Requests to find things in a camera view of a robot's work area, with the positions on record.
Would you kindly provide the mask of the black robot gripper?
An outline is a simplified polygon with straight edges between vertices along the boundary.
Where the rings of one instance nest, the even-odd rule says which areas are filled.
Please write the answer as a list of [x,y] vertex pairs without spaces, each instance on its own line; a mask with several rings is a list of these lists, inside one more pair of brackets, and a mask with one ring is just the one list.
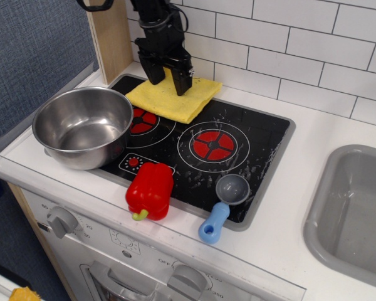
[[191,56],[182,46],[185,27],[180,21],[139,22],[145,36],[137,38],[138,56],[144,72],[153,85],[165,79],[164,67],[171,69],[178,96],[192,87]]

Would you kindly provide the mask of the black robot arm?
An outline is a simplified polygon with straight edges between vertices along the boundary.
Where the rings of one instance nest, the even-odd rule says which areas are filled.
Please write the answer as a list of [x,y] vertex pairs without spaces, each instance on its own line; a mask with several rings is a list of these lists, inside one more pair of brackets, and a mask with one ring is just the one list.
[[165,79],[165,69],[172,74],[178,96],[192,86],[191,55],[185,50],[184,33],[189,23],[182,24],[183,12],[169,1],[132,1],[145,36],[137,38],[138,57],[151,84]]

